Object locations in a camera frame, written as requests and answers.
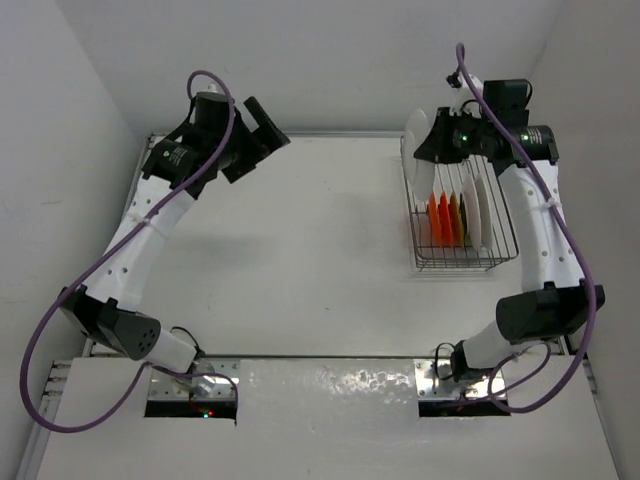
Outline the white plate green red rim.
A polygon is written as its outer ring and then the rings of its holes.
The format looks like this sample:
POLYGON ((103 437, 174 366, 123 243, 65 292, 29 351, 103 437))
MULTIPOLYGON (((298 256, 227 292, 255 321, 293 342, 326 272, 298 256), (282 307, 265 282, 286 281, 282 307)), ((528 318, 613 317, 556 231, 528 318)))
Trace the white plate green red rim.
POLYGON ((415 109, 409 116, 402 137, 401 156, 405 178, 417 200, 427 201, 433 192, 435 164, 419 159, 418 148, 426 140, 431 129, 426 113, 415 109))

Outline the white plate red lettering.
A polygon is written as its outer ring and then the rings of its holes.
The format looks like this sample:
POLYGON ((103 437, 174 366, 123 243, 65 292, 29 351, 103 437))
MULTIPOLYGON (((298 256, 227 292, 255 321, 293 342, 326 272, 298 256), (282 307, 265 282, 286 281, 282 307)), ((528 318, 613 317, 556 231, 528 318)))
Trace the white plate red lettering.
POLYGON ((471 246, 479 251, 482 244, 482 222, 479 208, 479 201, 475 183, 470 175, 466 175, 462 184, 462 198, 466 212, 467 236, 471 241, 471 246))

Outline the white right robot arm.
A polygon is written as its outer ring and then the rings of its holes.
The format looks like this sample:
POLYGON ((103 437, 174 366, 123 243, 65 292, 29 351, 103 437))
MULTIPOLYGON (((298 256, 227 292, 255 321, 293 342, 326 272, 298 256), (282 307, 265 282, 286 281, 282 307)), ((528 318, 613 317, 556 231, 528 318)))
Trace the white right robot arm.
POLYGON ((544 341, 590 330, 604 289, 568 232, 559 195, 559 152, 547 125, 529 122, 525 79, 482 82, 448 76, 454 102, 429 118, 412 114, 402 139, 405 177, 427 200, 440 165, 487 160, 504 193, 522 262, 521 293, 498 300, 495 318, 459 341, 450 357, 454 381, 490 374, 500 361, 544 341))

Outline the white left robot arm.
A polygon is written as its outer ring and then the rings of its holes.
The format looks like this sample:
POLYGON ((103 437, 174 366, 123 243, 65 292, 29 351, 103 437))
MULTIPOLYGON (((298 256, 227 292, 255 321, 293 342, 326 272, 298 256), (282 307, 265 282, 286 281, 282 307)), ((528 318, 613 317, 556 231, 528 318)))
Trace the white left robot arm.
POLYGON ((256 98, 244 105, 255 129, 224 94, 201 91, 187 118, 153 146, 107 247, 109 259, 62 302, 62 312, 87 338, 135 361, 189 371, 197 348, 138 307, 153 263, 206 184, 219 175, 234 183, 289 144, 256 98))

